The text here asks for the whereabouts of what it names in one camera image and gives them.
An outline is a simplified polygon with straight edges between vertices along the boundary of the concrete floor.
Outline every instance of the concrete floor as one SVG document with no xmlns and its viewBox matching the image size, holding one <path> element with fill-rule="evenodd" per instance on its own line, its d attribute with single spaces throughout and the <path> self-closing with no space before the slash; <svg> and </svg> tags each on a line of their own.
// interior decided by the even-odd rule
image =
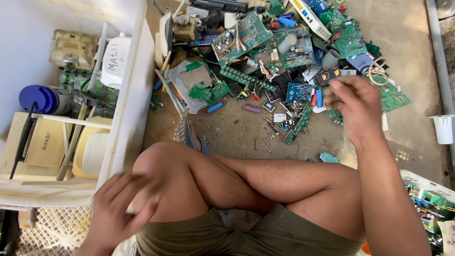
<svg viewBox="0 0 455 256">
<path fill-rule="evenodd" d="M 175 10 L 178 2 L 166 1 L 161 5 Z M 401 86 L 413 101 L 412 104 L 387 113 L 389 130 L 385 132 L 393 153 L 403 150 L 410 154 L 409 161 L 399 160 L 399 166 L 446 187 L 453 187 L 448 148 L 437 144 L 429 116 L 442 114 L 440 92 L 434 67 L 433 50 L 429 36 L 424 1 L 350 0 L 347 14 L 361 21 L 366 41 L 372 40 L 387 57 L 390 78 Z M 147 20 L 153 34 L 158 31 L 158 14 L 149 6 Z M 172 140 L 179 116 L 170 98 L 159 93 L 166 107 L 159 112 L 149 112 L 143 149 L 153 143 Z M 332 122 L 326 112 L 312 113 L 307 134 L 299 134 L 293 145 L 284 142 L 287 132 L 270 139 L 274 132 L 266 125 L 264 117 L 272 114 L 262 109 L 260 114 L 243 110 L 244 104 L 260 108 L 264 102 L 245 103 L 228 95 L 222 98 L 224 106 L 212 114 L 200 111 L 187 113 L 198 134 L 204 135 L 212 151 L 232 158 L 264 159 L 318 159 L 327 152 L 340 158 L 341 163 L 357 167 L 355 149 L 343 133 L 343 127 Z M 285 113 L 279 103 L 274 113 Z M 257 138 L 254 150 L 253 139 Z"/>
</svg>

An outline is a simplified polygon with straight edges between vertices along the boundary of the purple battery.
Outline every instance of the purple battery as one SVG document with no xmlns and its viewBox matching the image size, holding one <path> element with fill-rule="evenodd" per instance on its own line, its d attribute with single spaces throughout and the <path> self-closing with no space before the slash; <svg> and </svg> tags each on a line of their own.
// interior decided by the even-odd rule
<svg viewBox="0 0 455 256">
<path fill-rule="evenodd" d="M 245 107 L 243 107 L 245 110 L 248 110 L 249 112 L 253 112 L 253 113 L 260 113 L 261 112 L 261 109 L 260 108 L 253 108 L 251 106 L 248 106 L 246 105 Z"/>
</svg>

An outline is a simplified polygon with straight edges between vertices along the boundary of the olive green shorts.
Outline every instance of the olive green shorts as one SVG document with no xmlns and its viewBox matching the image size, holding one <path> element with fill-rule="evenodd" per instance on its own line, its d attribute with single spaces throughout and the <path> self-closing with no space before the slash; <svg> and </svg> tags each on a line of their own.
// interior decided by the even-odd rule
<svg viewBox="0 0 455 256">
<path fill-rule="evenodd" d="M 227 228 L 212 208 L 192 220 L 148 223 L 136 234 L 141 256 L 355 255 L 361 243 L 332 233 L 278 204 L 250 231 Z"/>
</svg>

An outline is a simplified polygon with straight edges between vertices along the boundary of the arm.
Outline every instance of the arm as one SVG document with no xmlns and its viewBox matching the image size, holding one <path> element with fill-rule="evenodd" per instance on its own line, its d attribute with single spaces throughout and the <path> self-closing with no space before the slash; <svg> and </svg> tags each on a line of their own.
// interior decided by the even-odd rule
<svg viewBox="0 0 455 256">
<path fill-rule="evenodd" d="M 379 90 L 359 76 L 330 82 L 358 157 L 365 231 L 373 255 L 431 255 L 430 244 L 381 128 Z"/>
<path fill-rule="evenodd" d="M 137 215 L 127 214 L 126 209 L 145 182 L 117 174 L 100 187 L 93 195 L 90 231 L 77 256 L 111 256 L 118 244 L 142 229 L 155 213 L 158 198 L 151 198 Z"/>
</svg>

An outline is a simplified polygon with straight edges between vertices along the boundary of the hand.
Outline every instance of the hand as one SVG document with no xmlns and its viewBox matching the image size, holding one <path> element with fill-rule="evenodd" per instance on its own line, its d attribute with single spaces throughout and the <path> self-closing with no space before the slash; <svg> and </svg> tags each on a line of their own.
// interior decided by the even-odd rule
<svg viewBox="0 0 455 256">
<path fill-rule="evenodd" d="M 330 88 L 324 93 L 328 108 L 343 115 L 344 132 L 357 150 L 384 138 L 381 94 L 376 87 L 362 77 L 346 76 L 330 80 Z"/>
<path fill-rule="evenodd" d="M 122 241 L 139 232 L 153 216 L 157 198 L 151 198 L 137 215 L 126 213 L 136 194 L 147 184 L 142 177 L 117 174 L 93 195 L 93 218 L 78 255 L 109 255 Z"/>
</svg>

